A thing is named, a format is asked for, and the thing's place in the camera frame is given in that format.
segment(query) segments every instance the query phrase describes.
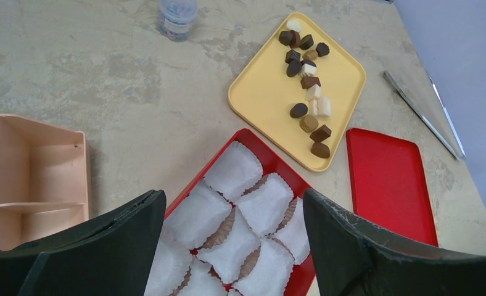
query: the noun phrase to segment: candy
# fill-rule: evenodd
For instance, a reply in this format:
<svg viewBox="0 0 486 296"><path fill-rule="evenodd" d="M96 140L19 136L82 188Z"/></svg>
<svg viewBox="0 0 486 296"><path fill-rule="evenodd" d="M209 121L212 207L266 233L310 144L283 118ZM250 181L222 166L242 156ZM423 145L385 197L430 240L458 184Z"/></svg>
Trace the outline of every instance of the candy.
<svg viewBox="0 0 486 296"><path fill-rule="evenodd" d="M311 131L317 129L318 125L318 120L312 115L307 115L303 117L303 119L301 119L301 121L299 122L299 126L306 133L310 133Z"/></svg>
<svg viewBox="0 0 486 296"><path fill-rule="evenodd" d="M290 48L298 48L301 45L301 37L299 33L294 30L290 31L292 33L292 41L290 42Z"/></svg>
<svg viewBox="0 0 486 296"><path fill-rule="evenodd" d="M315 60L318 58L318 52L315 51L315 50L311 50L311 51L307 51L305 52L305 54L303 55L303 58L305 60Z"/></svg>
<svg viewBox="0 0 486 296"><path fill-rule="evenodd" d="M324 140L328 139L332 135L332 130L323 125L322 127L316 129L311 135L310 139L314 142L323 142Z"/></svg>
<svg viewBox="0 0 486 296"><path fill-rule="evenodd" d="M289 63L289 66L287 67L287 76L288 77L294 77L301 71L301 62L298 60L293 60Z"/></svg>
<svg viewBox="0 0 486 296"><path fill-rule="evenodd" d="M301 64L303 64L303 65L308 64L308 65L311 65L311 66L317 67L317 66L316 66L316 63L314 63L314 61L312 61L312 60L302 60L302 61L301 61Z"/></svg>
<svg viewBox="0 0 486 296"><path fill-rule="evenodd" d="M290 110L290 117L292 118L300 118L307 114L308 107L303 103L297 103L293 106Z"/></svg>
<svg viewBox="0 0 486 296"><path fill-rule="evenodd" d="M299 48L303 49L306 51L307 49L311 48L312 45L314 45L314 39L312 39L312 35L306 35L301 39L301 45Z"/></svg>
<svg viewBox="0 0 486 296"><path fill-rule="evenodd" d="M330 53L330 49L328 48L328 45L324 43L318 43L318 45L316 46L316 51L318 53L318 57L324 57Z"/></svg>
<svg viewBox="0 0 486 296"><path fill-rule="evenodd" d="M299 76L305 77L305 76L314 76L316 75L316 70L317 68L311 65L303 65L301 66L301 71L299 72Z"/></svg>
<svg viewBox="0 0 486 296"><path fill-rule="evenodd" d="M330 149L323 143L314 143L310 152L319 158L330 158Z"/></svg>
<svg viewBox="0 0 486 296"><path fill-rule="evenodd" d="M306 100L307 101L312 101L314 99L319 99L321 97L321 87L317 84L314 84L311 86L309 89L307 89L307 96Z"/></svg>
<svg viewBox="0 0 486 296"><path fill-rule="evenodd" d="M318 99L318 115L321 117L330 117L331 107L329 98L322 97Z"/></svg>
<svg viewBox="0 0 486 296"><path fill-rule="evenodd" d="M303 89L309 89L316 84L321 86L321 82L319 82L319 78L317 78L315 76L313 76L313 77L306 76L306 77L303 77L303 79L301 79L301 87Z"/></svg>
<svg viewBox="0 0 486 296"><path fill-rule="evenodd" d="M292 20L289 20L287 22L287 28L289 30L296 31L297 33L301 32L301 30L302 30L301 23L298 20L296 20L295 18L293 18Z"/></svg>
<svg viewBox="0 0 486 296"><path fill-rule="evenodd" d="M290 42L292 41L293 34L290 31L282 31L279 34L279 42L285 46L290 45Z"/></svg>
<svg viewBox="0 0 486 296"><path fill-rule="evenodd" d="M308 114L316 117L318 116L318 100L312 100L308 103Z"/></svg>
<svg viewBox="0 0 486 296"><path fill-rule="evenodd" d="M301 55L299 54L299 52L291 49L287 52L287 55L285 56L285 63L290 64L291 61L299 61L299 59L301 59Z"/></svg>

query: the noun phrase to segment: plastic jar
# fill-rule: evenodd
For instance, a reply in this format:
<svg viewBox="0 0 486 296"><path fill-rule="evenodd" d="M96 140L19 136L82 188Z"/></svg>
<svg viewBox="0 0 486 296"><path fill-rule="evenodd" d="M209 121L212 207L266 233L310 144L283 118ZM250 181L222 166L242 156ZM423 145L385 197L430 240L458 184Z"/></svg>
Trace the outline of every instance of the plastic jar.
<svg viewBox="0 0 486 296"><path fill-rule="evenodd" d="M197 16L197 0L159 0L158 31L172 41L187 40Z"/></svg>

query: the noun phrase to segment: wooden organizer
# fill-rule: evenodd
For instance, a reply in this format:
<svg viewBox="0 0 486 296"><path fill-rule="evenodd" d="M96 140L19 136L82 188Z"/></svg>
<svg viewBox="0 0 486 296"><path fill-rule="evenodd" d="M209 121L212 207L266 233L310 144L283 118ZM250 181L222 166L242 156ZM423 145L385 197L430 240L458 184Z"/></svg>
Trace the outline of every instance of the wooden organizer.
<svg viewBox="0 0 486 296"><path fill-rule="evenodd" d="M89 219L85 134L0 114L0 250Z"/></svg>

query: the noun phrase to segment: marble countertop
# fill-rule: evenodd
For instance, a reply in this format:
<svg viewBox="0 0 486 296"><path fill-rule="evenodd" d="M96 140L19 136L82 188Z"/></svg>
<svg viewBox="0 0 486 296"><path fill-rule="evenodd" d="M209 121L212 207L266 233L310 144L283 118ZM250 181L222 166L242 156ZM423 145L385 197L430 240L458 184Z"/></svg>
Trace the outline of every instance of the marble countertop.
<svg viewBox="0 0 486 296"><path fill-rule="evenodd" d="M228 87L284 18L300 11L366 70L348 126L415 142L440 246L486 255L486 209L465 164L382 78L388 65L410 73L420 67L394 6L201 0L194 32L182 43L156 31L156 10L157 2L146 0L0 1L0 113L86 133L94 215L149 189L164 189L170 204L237 130L248 128L227 103ZM324 173L267 143L315 189L352 209L345 141Z"/></svg>

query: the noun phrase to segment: red box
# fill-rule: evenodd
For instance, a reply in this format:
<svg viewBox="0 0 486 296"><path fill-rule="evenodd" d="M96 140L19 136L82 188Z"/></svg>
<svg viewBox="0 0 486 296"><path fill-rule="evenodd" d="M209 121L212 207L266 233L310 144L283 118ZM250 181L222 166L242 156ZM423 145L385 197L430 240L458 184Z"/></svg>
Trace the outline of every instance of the red box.
<svg viewBox="0 0 486 296"><path fill-rule="evenodd" d="M293 168L291 168L278 154L276 154L265 142L263 142L258 136L249 129L241 129L236 132L232 138L216 153L216 155L205 165L205 167L199 171L199 174L181 191L176 200L167 208L165 213L165 219L172 213L172 211L178 207L181 201L187 197L196 186L196 184L203 178L206 172L212 167L214 162L218 160L220 155L227 149L227 147L233 141L238 141L241 144L247 146L263 165L263 175L269 173L278 173L292 188L294 192L294 198L303 198L305 190L311 188L308 183L298 175ZM312 253L308 255L307 259L301 265L295 265L290 280L285 290L285 296L303 296L308 293L310 286L316 276L314 269L314 263L312 262Z"/></svg>

